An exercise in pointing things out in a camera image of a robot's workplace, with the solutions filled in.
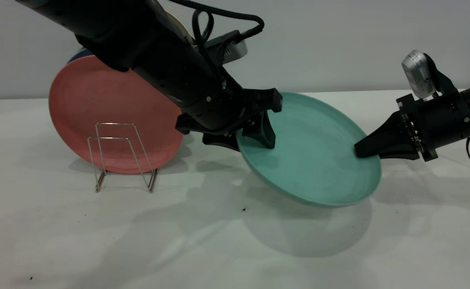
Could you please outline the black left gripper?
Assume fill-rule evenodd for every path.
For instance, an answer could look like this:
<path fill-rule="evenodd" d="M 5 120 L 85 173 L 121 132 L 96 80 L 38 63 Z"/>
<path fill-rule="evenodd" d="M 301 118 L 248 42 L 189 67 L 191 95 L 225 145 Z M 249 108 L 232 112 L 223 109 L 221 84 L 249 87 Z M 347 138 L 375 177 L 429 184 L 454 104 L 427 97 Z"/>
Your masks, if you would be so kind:
<path fill-rule="evenodd" d="M 232 78 L 176 76 L 175 104 L 182 110 L 176 129 L 203 133 L 202 142 L 240 152 L 234 130 L 267 149 L 274 149 L 276 135 L 268 110 L 282 110 L 282 96 L 275 89 L 244 89 Z"/>

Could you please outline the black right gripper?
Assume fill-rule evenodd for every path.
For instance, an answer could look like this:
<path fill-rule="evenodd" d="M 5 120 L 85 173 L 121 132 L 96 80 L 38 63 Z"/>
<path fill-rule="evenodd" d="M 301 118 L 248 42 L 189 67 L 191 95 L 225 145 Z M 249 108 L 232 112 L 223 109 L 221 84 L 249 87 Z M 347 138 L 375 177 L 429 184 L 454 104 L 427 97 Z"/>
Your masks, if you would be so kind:
<path fill-rule="evenodd" d="M 357 157 L 417 160 L 420 154 L 431 161 L 438 148 L 470 137 L 470 104 L 461 92 L 429 101 L 409 94 L 397 99 L 397 105 L 400 113 L 355 144 Z"/>

